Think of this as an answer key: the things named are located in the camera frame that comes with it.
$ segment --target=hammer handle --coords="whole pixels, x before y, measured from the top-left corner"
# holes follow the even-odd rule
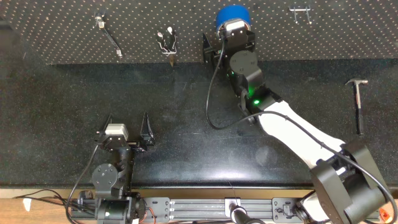
[[[358,134],[363,136],[363,119],[362,119],[362,108],[358,108],[357,112],[357,121],[358,121]]]

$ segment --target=black countertop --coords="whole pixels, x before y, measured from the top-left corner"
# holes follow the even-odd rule
[[[148,112],[156,145],[136,154],[132,186],[308,188],[308,167],[277,139],[246,123],[210,128],[205,100],[212,75],[201,63],[46,66],[23,52],[1,54],[1,187],[71,187],[107,115],[139,136]],[[261,62],[267,86],[323,132],[356,137],[350,78],[361,86],[364,140],[390,187],[398,185],[398,60]],[[242,117],[226,77],[216,78],[210,116]],[[81,182],[110,155],[99,151]]]

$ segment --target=wooden floor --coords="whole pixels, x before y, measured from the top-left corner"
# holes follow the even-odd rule
[[[52,205],[45,202],[32,201],[30,211],[27,212],[22,203],[22,199],[4,198],[15,197],[17,195],[29,194],[36,190],[0,190],[0,223],[7,224],[61,224],[69,223],[65,216],[65,209],[62,206]],[[179,190],[183,197],[172,198],[215,198],[214,194],[218,194],[219,190]],[[68,190],[58,190],[62,197],[67,197]],[[236,190],[236,195],[241,198],[272,198],[272,197],[302,197],[308,191],[294,191],[294,190]],[[145,197],[164,197],[163,194],[176,196],[175,191],[170,190],[145,190],[142,195]],[[49,194],[40,194],[38,197],[49,196]],[[230,197],[232,195],[221,194],[219,197]],[[392,215],[391,205],[385,205],[384,208]],[[96,223],[96,221],[83,221],[82,223]]]

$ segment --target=hammer head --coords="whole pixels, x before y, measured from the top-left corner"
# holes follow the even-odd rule
[[[368,84],[367,80],[363,80],[363,79],[360,79],[360,78],[352,78],[346,83],[346,85],[349,84],[350,82],[353,82],[354,85]]]

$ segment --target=blue cylindrical object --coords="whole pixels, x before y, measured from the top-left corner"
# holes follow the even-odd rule
[[[250,29],[250,14],[249,11],[243,6],[226,6],[220,10],[216,18],[216,31],[220,30],[220,27],[233,19],[242,19]]]

